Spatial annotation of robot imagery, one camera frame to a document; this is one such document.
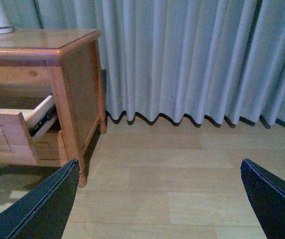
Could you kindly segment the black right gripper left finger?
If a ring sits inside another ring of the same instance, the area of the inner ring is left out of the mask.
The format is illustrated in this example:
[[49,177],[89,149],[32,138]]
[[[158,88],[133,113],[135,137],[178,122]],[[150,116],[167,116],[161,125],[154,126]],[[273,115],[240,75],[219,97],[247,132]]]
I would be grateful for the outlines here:
[[79,164],[62,168],[0,213],[0,239],[60,239],[74,204]]

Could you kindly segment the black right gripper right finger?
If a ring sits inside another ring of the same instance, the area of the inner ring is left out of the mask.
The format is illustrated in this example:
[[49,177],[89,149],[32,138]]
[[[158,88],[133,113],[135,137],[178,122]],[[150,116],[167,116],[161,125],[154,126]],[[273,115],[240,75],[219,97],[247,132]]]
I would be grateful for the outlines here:
[[268,239],[285,239],[285,181],[244,159],[241,179],[249,202]]

